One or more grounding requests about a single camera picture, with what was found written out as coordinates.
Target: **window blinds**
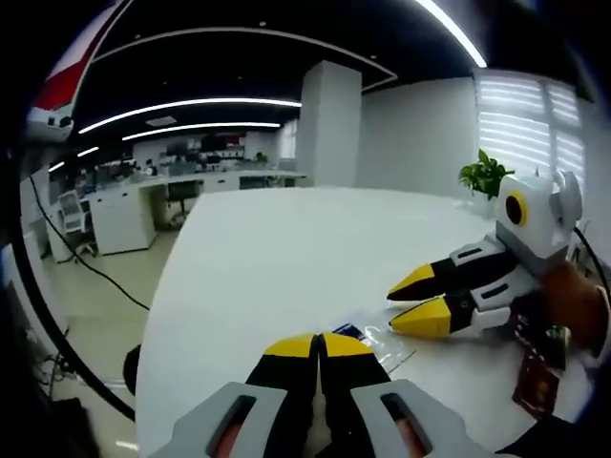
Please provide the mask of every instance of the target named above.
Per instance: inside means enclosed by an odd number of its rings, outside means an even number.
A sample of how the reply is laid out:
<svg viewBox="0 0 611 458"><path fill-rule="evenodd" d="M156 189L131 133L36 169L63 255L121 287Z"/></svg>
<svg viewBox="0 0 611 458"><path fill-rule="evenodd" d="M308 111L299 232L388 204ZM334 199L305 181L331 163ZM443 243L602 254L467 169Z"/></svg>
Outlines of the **window blinds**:
<svg viewBox="0 0 611 458"><path fill-rule="evenodd" d="M518 175L575 173L585 185L585 148L575 92L523 73L475 75L479 147Z"/></svg>

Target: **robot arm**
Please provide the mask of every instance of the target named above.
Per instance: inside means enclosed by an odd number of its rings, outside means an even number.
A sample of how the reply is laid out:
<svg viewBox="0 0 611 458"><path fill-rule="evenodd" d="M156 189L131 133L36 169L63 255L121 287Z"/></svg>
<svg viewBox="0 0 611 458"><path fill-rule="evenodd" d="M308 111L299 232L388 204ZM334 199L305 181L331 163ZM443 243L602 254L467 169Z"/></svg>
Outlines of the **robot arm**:
<svg viewBox="0 0 611 458"><path fill-rule="evenodd" d="M505 324L511 306L540 289L566 258L581 218L575 175L503 178L495 232L425 264L391 289L392 301L426 302L390 321L403 334L443 338L461 329Z"/></svg>

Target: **potted plant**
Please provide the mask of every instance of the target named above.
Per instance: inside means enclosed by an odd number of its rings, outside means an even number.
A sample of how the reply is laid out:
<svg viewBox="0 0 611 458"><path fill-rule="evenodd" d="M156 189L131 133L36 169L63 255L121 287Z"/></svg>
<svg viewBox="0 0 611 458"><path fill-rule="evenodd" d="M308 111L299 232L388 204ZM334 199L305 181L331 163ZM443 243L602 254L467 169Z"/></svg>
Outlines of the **potted plant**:
<svg viewBox="0 0 611 458"><path fill-rule="evenodd" d="M485 218L490 218L495 213L500 181L515 171L507 170L504 165L488 157L481 149L477 157L478 161L475 164L465 165L460 169L458 180L471 189L476 212Z"/></svg>

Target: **office chair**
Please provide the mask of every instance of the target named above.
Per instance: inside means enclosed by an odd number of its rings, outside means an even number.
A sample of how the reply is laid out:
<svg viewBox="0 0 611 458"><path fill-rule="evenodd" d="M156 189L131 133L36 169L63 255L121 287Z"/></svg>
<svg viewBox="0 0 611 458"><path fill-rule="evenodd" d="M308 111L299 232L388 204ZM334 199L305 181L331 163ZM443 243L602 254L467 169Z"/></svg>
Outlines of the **office chair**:
<svg viewBox="0 0 611 458"><path fill-rule="evenodd" d="M200 194L199 185L196 181L184 181L182 183L168 184L167 202L168 207L172 202L180 202L180 212L173 215L170 225L176 225L179 219L186 219L187 212L184 209L184 202L188 198L196 198Z"/></svg>
<svg viewBox="0 0 611 458"><path fill-rule="evenodd" d="M74 251L80 255L87 251L92 256L97 255L95 242L93 240L93 226L90 212L85 212L78 200L75 190L69 191L59 196L59 209L62 217L63 233L66 236L80 234L82 240Z"/></svg>

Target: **white cabinet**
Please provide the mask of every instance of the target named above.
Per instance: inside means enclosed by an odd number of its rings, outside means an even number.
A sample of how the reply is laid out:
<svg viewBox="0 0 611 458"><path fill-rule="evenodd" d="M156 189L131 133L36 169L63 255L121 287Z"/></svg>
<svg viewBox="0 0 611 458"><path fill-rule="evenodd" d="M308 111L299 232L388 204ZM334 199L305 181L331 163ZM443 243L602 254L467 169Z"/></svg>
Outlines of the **white cabinet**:
<svg viewBox="0 0 611 458"><path fill-rule="evenodd" d="M146 189L116 190L90 199L95 241L100 254L151 246L155 225Z"/></svg>
<svg viewBox="0 0 611 458"><path fill-rule="evenodd" d="M236 174L219 174L216 177L206 177L203 182L204 193L238 191L239 189L240 177Z"/></svg>

